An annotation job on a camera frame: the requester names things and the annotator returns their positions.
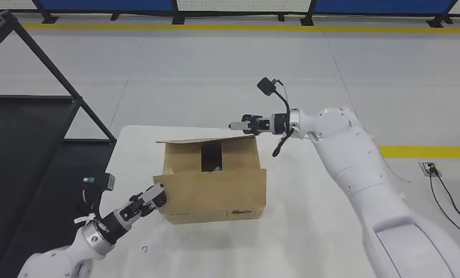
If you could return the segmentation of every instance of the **box opening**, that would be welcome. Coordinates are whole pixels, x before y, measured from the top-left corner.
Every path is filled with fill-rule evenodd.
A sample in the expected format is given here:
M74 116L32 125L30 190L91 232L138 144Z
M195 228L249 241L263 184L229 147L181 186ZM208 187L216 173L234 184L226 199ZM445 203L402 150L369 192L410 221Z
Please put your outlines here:
M204 142L201 146L201 171L222 171L221 142Z

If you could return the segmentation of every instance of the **black cable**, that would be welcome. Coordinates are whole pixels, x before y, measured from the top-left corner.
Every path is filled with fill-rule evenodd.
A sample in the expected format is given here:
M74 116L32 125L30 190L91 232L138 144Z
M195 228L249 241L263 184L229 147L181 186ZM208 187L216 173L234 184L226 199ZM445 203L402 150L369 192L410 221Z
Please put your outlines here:
M447 190L447 187L444 185L444 181L441 179L439 175L436 175L436 176L438 177L439 181L441 181L441 184L443 185L444 190L447 192L448 197L451 199L452 206L455 208L455 211L460 215L460 211L457 208L457 205L455 205L455 202L454 202L454 199L452 198L451 193Z
M273 91L279 98L281 98L282 102L285 104L286 106L286 118L285 118L285 128L286 128L286 135L281 138L280 140L280 143L276 146L275 150L273 151L272 153L272 156L273 157L276 157L279 153L280 153L280 150L281 150L281 147L283 146L283 144L286 142L286 140L288 140L288 138L290 138L291 135L293 135L294 133L294 129L290 129L289 127L289 123L290 123L290 107L289 107L289 103L288 101L286 101L285 98L283 98L280 93L278 93L277 91Z
M441 205L438 202L438 198L436 198L436 195L434 194L434 189L433 189L433 181L431 179L431 173L430 173L430 186L431 186L431 193L433 193L434 200L436 201L436 204L438 205L439 209L444 213L444 215L447 217L447 219L457 227L457 229L460 230L460 227L455 224L455 222L452 221L452 219L447 215L447 213L444 211L444 209L441 207Z

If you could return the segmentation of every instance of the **electrical outlet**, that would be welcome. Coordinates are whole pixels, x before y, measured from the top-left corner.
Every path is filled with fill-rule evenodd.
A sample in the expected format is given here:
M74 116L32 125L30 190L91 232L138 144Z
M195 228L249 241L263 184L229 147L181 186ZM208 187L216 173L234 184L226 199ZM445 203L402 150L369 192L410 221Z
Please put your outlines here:
M439 166L435 162L424 162L424 161L419 161L418 164L420 165L420 168L422 169L422 172L425 176L430 176L430 164L434 164L434 167L438 170L439 177L443 176L441 171L439 170Z

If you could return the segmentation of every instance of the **black panel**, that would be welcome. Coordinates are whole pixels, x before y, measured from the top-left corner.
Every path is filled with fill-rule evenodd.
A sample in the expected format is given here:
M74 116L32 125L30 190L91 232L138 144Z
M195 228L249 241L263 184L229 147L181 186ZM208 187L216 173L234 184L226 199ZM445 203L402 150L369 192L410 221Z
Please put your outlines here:
M0 277L17 277L34 253L72 244L78 229L73 219L81 217L82 180L105 172L113 148L109 141L63 143L0 264Z
M0 256L78 107L71 97L0 97Z

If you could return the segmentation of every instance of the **blue wall panel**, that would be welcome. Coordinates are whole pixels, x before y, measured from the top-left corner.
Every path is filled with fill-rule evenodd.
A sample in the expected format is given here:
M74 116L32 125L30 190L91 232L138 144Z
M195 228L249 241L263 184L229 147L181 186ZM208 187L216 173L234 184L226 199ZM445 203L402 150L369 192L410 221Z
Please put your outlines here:
M45 9L171 11L171 0L40 0Z
M315 12L440 14L452 0L318 0Z

